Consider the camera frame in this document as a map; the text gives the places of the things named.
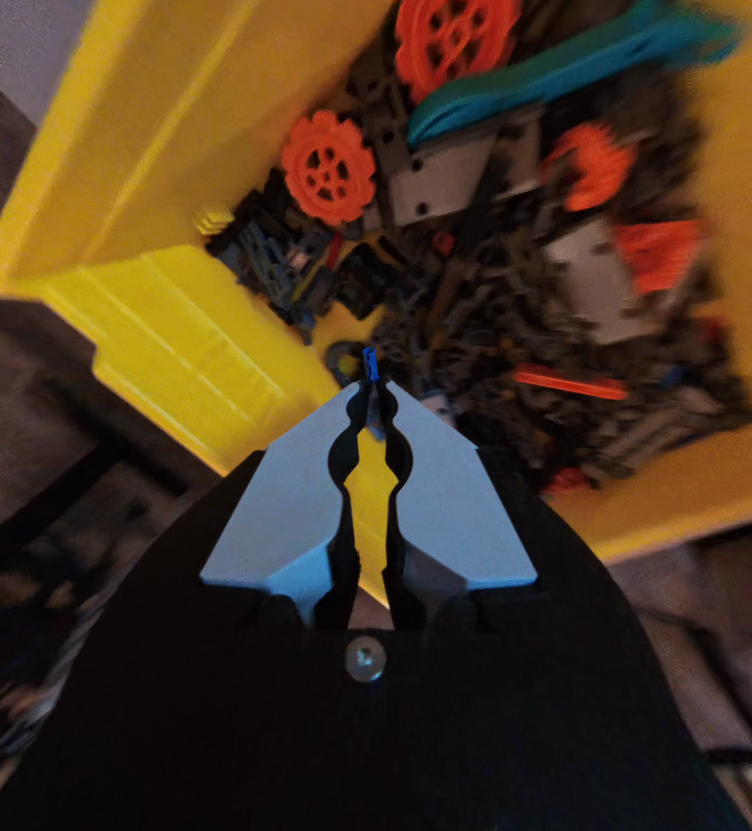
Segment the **orange wedge brick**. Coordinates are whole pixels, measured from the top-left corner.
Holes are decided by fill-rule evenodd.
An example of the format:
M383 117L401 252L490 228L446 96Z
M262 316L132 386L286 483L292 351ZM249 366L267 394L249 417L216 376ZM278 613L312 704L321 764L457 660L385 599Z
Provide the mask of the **orange wedge brick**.
M677 287L703 249L704 225L697 219L614 226L614 243L639 296Z

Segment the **teal brick separator tool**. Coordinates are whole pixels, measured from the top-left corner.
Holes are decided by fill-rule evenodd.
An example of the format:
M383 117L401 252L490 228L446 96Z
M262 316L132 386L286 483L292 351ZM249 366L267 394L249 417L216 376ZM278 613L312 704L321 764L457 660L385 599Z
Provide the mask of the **teal brick separator tool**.
M454 131L533 103L550 103L647 63L718 63L742 41L732 18L682 3L640 1L609 22L525 61L453 80L412 112L406 141L417 149Z

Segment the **orange axle rod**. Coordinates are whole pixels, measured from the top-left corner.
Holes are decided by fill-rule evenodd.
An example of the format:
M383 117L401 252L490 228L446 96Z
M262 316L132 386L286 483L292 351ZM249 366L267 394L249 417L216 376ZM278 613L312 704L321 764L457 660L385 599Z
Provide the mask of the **orange axle rod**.
M626 400L630 395L627 384L621 380L606 377L572 377L558 370L530 363L518 364L511 373L511 379L534 387L601 400Z

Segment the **pile of grey bricks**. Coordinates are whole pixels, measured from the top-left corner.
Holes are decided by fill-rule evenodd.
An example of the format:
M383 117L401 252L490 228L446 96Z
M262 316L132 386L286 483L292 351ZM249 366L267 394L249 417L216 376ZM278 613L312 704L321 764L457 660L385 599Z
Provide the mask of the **pile of grey bricks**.
M506 66L607 23L633 3L522 2ZM717 288L710 233L685 191L703 134L687 107L682 68L642 64L439 137L499 129L465 210L398 228L388 177L420 147L406 141L418 105L394 66L400 4L350 68L354 109L335 112L360 128L377 165L375 196L362 218L330 226L308 217L289 194L279 161L262 190L250 190L220 228L205 232L206 252L306 346L333 306L359 321L381 309L366 341L325 348L336 382L362 379L363 349L374 348L389 379L468 440L500 448L515 474L544 494L599 489L657 456L752 425L751 392L733 366L726 322L705 310ZM547 184L541 168L561 135L589 121L607 125L622 144L636 143L638 157L611 200L569 212L565 199L577 176L566 158ZM686 219L704 225L703 249L680 285L633 292L628 314L643 317L653 333L608 347L596 346L588 324L573 315L562 266L542 251L599 215L613 232L616 225ZM511 373L520 363L621 380L630 395L601 400L517 383Z

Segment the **orange gear wheel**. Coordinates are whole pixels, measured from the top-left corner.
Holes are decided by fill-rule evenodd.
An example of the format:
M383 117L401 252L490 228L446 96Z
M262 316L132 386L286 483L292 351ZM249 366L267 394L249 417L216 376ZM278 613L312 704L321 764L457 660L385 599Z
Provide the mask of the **orange gear wheel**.
M376 191L377 165L360 128L332 110L298 120L280 157L286 187L301 211L330 226L362 218Z
M521 1L402 1L394 66L412 103L450 81L505 67L521 15Z

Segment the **orange bevel gear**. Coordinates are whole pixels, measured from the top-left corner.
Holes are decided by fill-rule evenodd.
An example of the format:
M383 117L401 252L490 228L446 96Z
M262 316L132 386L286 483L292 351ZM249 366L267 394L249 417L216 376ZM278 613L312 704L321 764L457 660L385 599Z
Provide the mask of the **orange bevel gear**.
M598 122L585 122L561 135L543 161L541 182L566 158L577 176L567 192L569 212L594 209L620 192L638 157L636 143L620 143L610 128Z

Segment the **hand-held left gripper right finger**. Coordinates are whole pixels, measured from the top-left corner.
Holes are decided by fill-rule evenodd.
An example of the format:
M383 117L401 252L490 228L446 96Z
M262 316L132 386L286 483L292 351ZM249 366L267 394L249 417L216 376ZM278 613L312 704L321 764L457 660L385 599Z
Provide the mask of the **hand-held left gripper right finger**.
M426 628L457 598L537 583L478 448L391 380L378 384L389 495L382 582L395 628Z

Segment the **grey panel brick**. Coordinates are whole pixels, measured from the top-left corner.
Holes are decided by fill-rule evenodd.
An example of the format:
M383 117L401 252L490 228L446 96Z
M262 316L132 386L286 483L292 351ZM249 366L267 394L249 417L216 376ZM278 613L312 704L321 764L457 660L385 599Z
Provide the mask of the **grey panel brick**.
M562 266L562 286L571 312L589 326L598 347L647 337L652 325L630 316L632 278L614 245L613 227L599 215L580 223L542 247L551 263Z
M499 129L469 130L421 145L389 174L392 223L401 228L465 210L492 155Z

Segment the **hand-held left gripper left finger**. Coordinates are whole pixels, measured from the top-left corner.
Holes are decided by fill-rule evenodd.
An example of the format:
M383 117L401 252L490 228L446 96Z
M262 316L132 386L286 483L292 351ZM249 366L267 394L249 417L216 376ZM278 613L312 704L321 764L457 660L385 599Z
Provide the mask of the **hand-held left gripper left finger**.
M209 586L288 597L308 626L333 626L360 575L350 494L371 383L352 383L273 441L200 572Z

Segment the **yellow plastic bin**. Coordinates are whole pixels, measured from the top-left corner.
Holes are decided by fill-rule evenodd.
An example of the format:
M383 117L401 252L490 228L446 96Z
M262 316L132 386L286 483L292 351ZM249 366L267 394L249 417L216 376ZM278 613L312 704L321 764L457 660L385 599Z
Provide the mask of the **yellow plastic bin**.
M203 251L196 216L263 183L390 5L98 2L0 216L0 297L90 339L93 374L220 475L338 387ZM706 132L694 193L752 389L752 2L696 5L744 30L688 91ZM751 523L752 425L551 505L605 561Z

